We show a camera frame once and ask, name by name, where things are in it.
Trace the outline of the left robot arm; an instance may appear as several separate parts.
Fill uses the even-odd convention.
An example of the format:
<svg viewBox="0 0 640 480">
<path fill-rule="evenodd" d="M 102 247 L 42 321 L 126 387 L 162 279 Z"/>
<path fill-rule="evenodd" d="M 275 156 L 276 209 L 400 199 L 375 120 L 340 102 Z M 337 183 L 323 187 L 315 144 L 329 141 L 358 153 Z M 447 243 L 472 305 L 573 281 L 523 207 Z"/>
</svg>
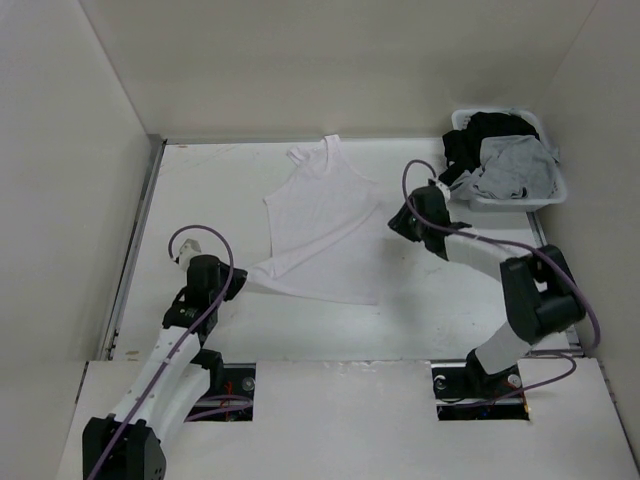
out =
<svg viewBox="0 0 640 480">
<path fill-rule="evenodd" d="M 83 430 L 85 479 L 164 478 L 172 437 L 200 398 L 223 390 L 221 356 L 204 345 L 220 304 L 234 299 L 248 273 L 208 254 L 177 262 L 186 284 L 165 312 L 150 357 L 118 405 Z"/>
</svg>

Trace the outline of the white tank top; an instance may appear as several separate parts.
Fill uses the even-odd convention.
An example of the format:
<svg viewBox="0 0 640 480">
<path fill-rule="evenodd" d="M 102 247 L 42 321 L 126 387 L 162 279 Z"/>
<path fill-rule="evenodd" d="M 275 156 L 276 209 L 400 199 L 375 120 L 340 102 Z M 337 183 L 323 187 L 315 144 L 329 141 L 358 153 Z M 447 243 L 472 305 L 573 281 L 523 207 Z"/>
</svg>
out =
<svg viewBox="0 0 640 480">
<path fill-rule="evenodd" d="M 250 268 L 249 281 L 289 296 L 377 304 L 384 227 L 377 184 L 352 165 L 337 135 L 287 155 L 293 173 L 264 199 L 271 255 Z"/>
</svg>

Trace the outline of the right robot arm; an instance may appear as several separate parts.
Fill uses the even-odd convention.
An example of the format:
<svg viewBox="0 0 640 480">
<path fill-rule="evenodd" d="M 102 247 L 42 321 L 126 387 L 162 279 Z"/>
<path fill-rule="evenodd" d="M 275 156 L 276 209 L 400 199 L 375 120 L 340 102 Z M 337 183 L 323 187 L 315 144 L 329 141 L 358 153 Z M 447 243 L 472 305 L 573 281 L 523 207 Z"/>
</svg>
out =
<svg viewBox="0 0 640 480">
<path fill-rule="evenodd" d="M 476 398 L 488 399 L 542 340 L 587 315 L 585 300 L 557 247 L 536 249 L 492 239 L 467 223 L 453 222 L 445 189 L 434 181 L 411 192 L 388 227 L 439 258 L 500 283 L 506 320 L 465 360 L 464 384 Z"/>
</svg>

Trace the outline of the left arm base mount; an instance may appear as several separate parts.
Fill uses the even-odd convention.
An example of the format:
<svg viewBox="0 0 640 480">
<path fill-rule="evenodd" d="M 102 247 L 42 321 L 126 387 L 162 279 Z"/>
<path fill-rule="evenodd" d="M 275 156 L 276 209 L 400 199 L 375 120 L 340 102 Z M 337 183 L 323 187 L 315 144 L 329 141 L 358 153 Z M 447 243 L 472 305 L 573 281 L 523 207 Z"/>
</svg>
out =
<svg viewBox="0 0 640 480">
<path fill-rule="evenodd" d="M 204 350 L 193 362 L 210 374 L 209 389 L 196 402 L 190 416 L 202 422 L 249 422 L 253 420 L 256 365 L 226 363 L 220 352 Z"/>
</svg>

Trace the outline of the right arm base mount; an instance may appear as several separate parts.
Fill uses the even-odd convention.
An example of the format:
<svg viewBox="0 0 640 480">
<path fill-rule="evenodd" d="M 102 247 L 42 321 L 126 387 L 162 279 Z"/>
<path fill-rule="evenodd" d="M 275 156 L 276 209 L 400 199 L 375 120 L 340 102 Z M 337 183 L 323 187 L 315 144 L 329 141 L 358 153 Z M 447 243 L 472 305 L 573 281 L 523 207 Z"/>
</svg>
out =
<svg viewBox="0 0 640 480">
<path fill-rule="evenodd" d="M 441 421 L 529 420 L 523 393 L 498 400 L 523 386 L 517 366 L 481 387 L 469 380 L 462 363 L 431 366 L 436 413 Z"/>
</svg>

